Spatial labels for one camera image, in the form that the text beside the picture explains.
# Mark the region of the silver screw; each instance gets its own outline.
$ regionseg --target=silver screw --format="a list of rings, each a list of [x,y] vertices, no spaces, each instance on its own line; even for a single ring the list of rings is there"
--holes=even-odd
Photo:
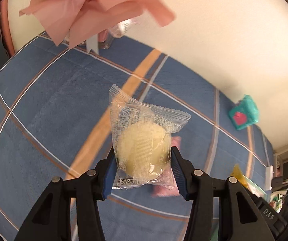
[[[228,181],[230,181],[231,183],[235,184],[237,182],[237,179],[235,177],[229,177]]]
[[[203,171],[200,170],[200,169],[196,169],[196,170],[194,170],[194,175],[196,175],[196,176],[202,176],[202,175],[203,175]]]
[[[94,170],[94,169],[88,170],[88,171],[87,171],[87,175],[88,175],[88,176],[95,176],[95,175],[96,175],[96,170]]]
[[[59,176],[54,176],[53,178],[52,178],[52,182],[54,182],[54,183],[57,183],[57,182],[59,182],[61,180],[61,178],[59,177]]]

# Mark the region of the snack package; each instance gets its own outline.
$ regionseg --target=snack package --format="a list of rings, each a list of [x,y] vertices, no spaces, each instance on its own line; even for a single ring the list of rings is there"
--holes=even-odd
[[[139,102],[115,84],[109,97],[118,166],[113,188],[134,188],[147,183],[172,188],[171,134],[180,131],[191,115]]]

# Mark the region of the white wall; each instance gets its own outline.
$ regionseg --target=white wall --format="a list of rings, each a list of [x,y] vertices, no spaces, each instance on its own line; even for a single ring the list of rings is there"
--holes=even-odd
[[[18,18],[28,0],[9,0],[18,49],[41,31]],[[232,100],[250,94],[260,127],[278,149],[288,144],[288,4],[284,0],[164,0],[177,19],[159,28],[147,13],[128,36],[179,60]],[[20,22],[19,28],[14,22]]]

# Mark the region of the teal box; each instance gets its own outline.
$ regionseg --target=teal box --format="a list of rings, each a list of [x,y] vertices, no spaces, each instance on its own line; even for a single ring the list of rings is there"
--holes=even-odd
[[[238,130],[259,121],[259,110],[250,95],[244,95],[244,98],[229,111],[228,115],[234,127]]]

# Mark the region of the pink wrapping paper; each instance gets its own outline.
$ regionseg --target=pink wrapping paper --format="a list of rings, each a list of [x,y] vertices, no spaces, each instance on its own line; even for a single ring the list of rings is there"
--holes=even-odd
[[[160,0],[31,0],[19,15],[33,14],[56,45],[67,33],[70,48],[147,9],[162,27],[175,16]]]

